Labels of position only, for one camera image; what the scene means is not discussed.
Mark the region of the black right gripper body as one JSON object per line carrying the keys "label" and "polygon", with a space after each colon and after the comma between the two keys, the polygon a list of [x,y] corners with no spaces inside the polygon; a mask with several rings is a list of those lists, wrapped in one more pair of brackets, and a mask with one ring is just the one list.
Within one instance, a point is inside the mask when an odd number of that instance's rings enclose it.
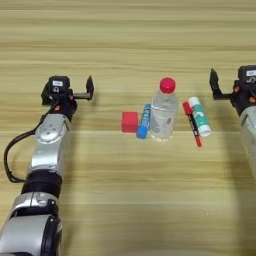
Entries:
{"label": "black right gripper body", "polygon": [[233,91],[224,94],[217,82],[213,83],[213,98],[215,100],[229,100],[236,109],[238,115],[248,107],[256,106],[256,83],[242,83],[239,80],[234,81]]}

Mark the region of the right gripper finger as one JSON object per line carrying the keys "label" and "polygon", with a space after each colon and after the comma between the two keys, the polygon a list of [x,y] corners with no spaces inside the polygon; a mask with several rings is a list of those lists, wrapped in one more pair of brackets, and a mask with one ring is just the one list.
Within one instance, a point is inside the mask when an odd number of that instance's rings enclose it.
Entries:
{"label": "right gripper finger", "polygon": [[215,99],[220,99],[222,97],[222,92],[220,90],[218,81],[219,78],[217,72],[214,69],[211,69],[209,83]]}

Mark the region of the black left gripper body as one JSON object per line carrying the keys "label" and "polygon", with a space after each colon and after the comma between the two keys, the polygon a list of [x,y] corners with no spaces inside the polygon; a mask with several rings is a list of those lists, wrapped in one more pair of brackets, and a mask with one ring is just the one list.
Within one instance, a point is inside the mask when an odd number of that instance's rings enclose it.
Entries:
{"label": "black left gripper body", "polygon": [[65,115],[69,120],[72,120],[73,115],[77,110],[78,100],[90,101],[93,95],[91,93],[75,93],[61,95],[59,99],[51,107],[51,114],[62,114]]}

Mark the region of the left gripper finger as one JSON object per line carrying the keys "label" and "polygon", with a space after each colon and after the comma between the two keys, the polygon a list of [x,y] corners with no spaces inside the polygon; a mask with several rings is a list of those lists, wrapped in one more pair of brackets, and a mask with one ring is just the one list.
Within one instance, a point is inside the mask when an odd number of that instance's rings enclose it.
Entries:
{"label": "left gripper finger", "polygon": [[94,84],[92,76],[89,76],[86,82],[86,95],[93,96],[94,94]]}
{"label": "left gripper finger", "polygon": [[44,89],[41,93],[41,99],[42,99],[42,104],[43,105],[50,105],[51,104],[51,99],[50,99],[50,86],[46,84],[44,86]]}

